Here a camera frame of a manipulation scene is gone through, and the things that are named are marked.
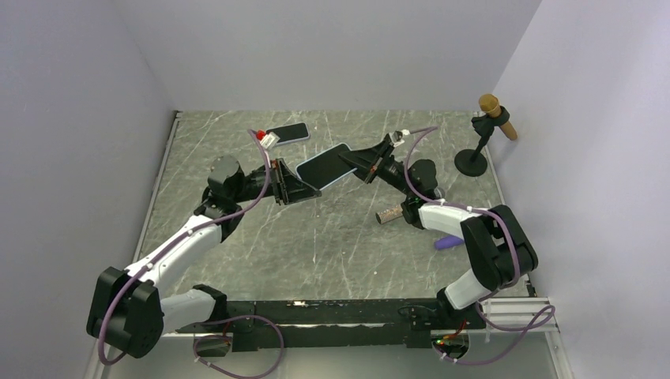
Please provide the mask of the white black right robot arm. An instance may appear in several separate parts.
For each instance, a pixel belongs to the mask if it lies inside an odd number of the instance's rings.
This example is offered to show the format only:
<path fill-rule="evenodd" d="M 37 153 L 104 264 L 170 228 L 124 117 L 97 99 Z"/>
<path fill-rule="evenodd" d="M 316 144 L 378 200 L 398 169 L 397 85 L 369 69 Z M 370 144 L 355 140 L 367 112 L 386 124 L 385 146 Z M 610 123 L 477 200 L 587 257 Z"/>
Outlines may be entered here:
<path fill-rule="evenodd" d="M 395 147 L 392 137 L 385 136 L 371 148 L 345 151 L 339 157 L 363 182 L 379 178 L 404 193 L 401 211 L 407 223 L 441 231 L 464 242 L 470 268 L 439 291 L 442 302 L 435 308 L 437 321 L 446 328 L 455 328 L 466 318 L 466 308 L 536 269 L 538 256 L 508 206 L 485 209 L 448 203 L 435 192 L 435 162 L 401 162 L 393 155 Z"/>

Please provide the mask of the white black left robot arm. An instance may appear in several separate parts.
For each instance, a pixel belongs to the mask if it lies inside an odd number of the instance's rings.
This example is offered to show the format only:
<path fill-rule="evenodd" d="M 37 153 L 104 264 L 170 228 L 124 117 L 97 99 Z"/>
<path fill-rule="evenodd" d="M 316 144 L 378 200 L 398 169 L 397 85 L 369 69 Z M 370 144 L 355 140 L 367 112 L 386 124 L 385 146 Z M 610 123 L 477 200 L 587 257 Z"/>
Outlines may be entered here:
<path fill-rule="evenodd" d="M 181 295 L 166 297 L 164 292 L 197 258 L 230 237 L 262 198 L 290 205 L 321 196 L 321 190 L 299 178 L 282 159 L 263 161 L 245 174 L 235 157 L 215 159 L 201 203 L 186 223 L 146 257 L 100 274 L 86 332 L 98 339 L 101 362 L 113 362 L 104 353 L 107 345 L 141 358 L 165 333 L 195 323 L 209 332 L 225 325 L 226 294 L 204 284 Z"/>

